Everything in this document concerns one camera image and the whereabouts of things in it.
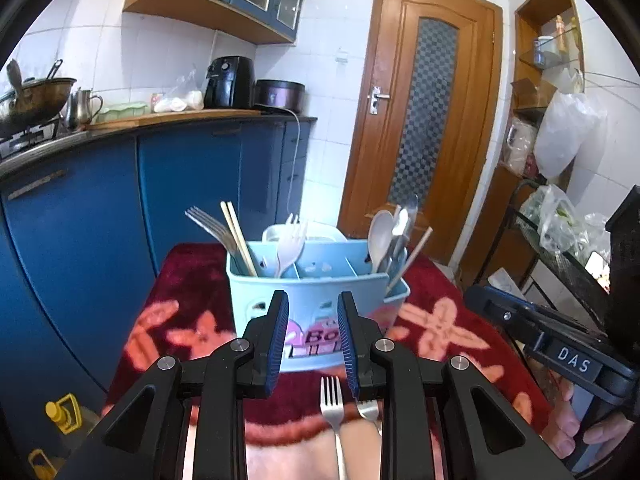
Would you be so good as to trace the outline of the person's right hand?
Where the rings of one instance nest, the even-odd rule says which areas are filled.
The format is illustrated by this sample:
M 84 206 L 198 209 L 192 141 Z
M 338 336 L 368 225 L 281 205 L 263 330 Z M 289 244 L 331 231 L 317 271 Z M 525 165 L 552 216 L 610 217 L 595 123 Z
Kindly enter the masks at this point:
M 567 458 L 575 451 L 575 437 L 578 433 L 580 422 L 573 411 L 570 401 L 574 396 L 574 385 L 562 378 L 559 384 L 560 392 L 554 401 L 554 408 L 549 415 L 548 424 L 542 430 L 541 437 L 549 445 L 554 454 L 561 460 Z M 593 463 L 604 460 L 611 454 L 629 434 L 634 423 L 626 419 L 622 413 L 614 413 L 607 419 L 598 422 L 584 433 L 585 444 L 600 444 Z

